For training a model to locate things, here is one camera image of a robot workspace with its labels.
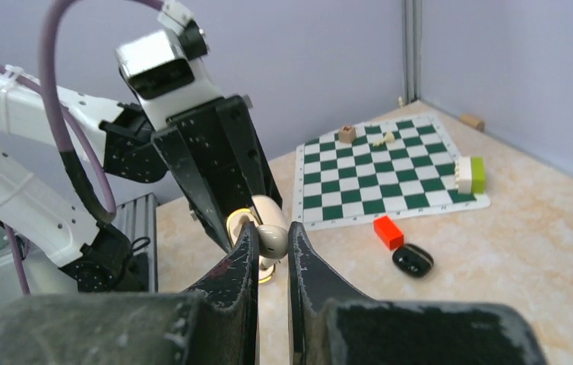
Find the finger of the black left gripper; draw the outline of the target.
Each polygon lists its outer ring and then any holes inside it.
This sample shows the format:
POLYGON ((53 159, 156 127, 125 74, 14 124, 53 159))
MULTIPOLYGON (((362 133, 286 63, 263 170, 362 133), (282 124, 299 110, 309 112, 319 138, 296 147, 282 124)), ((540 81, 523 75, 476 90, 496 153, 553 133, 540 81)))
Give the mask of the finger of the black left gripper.
POLYGON ((219 97, 168 118, 168 125, 186 143, 203 179, 198 194, 186 191, 194 209, 211 204, 221 212, 247 208, 252 196, 272 198, 281 208, 283 197, 269 167, 245 100, 219 97))
POLYGON ((232 250, 226 219, 239 207, 230 171, 230 143, 219 125, 172 125, 155 132, 152 144, 179 184, 206 234, 232 250))

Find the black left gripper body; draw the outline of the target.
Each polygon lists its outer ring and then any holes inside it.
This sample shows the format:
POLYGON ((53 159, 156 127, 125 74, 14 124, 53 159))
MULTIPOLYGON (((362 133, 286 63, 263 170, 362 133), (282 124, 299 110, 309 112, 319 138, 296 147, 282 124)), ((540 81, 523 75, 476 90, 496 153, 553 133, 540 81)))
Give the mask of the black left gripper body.
POLYGON ((135 103, 118 103, 119 114, 100 130, 106 133, 103 158, 105 173, 137 183, 155 183, 168 172, 151 142, 154 132, 143 109, 135 103))

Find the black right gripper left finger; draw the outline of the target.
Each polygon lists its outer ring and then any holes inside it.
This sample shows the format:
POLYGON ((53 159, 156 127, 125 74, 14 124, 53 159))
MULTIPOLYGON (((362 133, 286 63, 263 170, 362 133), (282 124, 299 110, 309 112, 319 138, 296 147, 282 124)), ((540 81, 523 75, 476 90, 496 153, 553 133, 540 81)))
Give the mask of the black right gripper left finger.
POLYGON ((24 297, 0 314, 0 364, 257 364, 258 230, 180 293, 24 297))

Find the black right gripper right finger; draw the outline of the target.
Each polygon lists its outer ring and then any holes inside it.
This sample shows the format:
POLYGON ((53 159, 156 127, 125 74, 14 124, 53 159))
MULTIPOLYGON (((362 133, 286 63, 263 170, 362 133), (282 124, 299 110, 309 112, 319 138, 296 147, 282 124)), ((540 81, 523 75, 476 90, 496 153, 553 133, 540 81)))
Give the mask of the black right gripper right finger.
POLYGON ((364 294, 288 236, 293 364, 545 364, 529 323, 500 303, 384 301, 364 294))

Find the white earbud charging case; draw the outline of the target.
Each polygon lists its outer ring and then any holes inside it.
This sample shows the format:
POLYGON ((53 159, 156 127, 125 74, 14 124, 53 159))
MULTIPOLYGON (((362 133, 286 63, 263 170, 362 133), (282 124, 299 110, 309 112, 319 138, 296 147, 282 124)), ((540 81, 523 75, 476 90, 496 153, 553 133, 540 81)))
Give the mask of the white earbud charging case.
POLYGON ((242 226, 248 222, 255 225, 260 248, 258 280, 263 284, 272 279, 277 263, 287 256, 289 223, 282 208, 272 198, 253 195, 252 202, 252 208, 240 208, 228 216, 226 231, 233 248, 242 226))

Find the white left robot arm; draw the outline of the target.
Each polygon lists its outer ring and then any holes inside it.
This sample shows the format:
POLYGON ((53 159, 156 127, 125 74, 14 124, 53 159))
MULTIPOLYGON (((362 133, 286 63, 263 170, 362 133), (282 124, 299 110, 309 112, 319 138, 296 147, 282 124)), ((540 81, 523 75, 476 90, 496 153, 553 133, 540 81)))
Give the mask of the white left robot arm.
MULTIPOLYGON (((223 250, 242 226, 258 229, 260 276, 287 253, 282 199, 245 101, 224 97, 199 59, 146 62, 121 73, 137 103, 59 89, 64 127, 75 134, 65 160, 82 205, 67 202, 0 146, 0 222, 31 240, 81 292, 155 290, 145 240, 114 225, 84 175, 81 159, 106 175, 154 183, 171 174, 207 235, 223 250)), ((0 65, 0 131, 53 143, 39 81, 0 65)))

